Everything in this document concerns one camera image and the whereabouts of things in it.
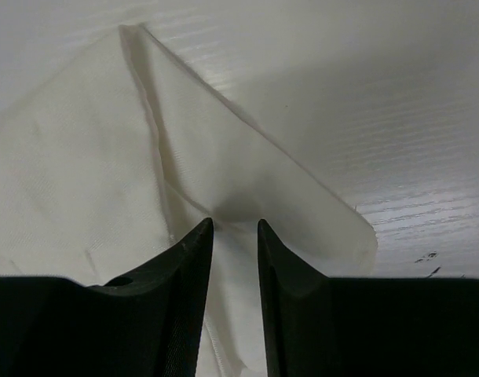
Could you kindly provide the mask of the white pleated skirt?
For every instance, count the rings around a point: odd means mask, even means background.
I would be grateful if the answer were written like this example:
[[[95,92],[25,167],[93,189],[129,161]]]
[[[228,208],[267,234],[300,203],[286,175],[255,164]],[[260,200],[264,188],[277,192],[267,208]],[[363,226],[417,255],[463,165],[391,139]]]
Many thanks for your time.
[[[146,30],[120,27],[0,113],[0,276],[104,284],[215,226],[199,376],[264,376],[257,224],[326,274],[373,228]]]

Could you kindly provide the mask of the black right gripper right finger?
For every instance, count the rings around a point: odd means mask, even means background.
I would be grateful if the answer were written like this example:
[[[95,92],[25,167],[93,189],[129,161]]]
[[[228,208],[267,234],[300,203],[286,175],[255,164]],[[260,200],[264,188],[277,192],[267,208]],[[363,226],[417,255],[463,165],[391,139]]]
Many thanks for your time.
[[[329,277],[258,223],[271,376],[479,376],[479,279]]]

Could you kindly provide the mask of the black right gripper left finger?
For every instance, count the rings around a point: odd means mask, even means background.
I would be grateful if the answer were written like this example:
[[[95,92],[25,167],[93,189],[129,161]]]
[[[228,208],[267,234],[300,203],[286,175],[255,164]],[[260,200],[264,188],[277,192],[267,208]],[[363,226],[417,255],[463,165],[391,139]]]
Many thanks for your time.
[[[0,376],[193,376],[213,241],[206,218],[104,285],[0,276]]]

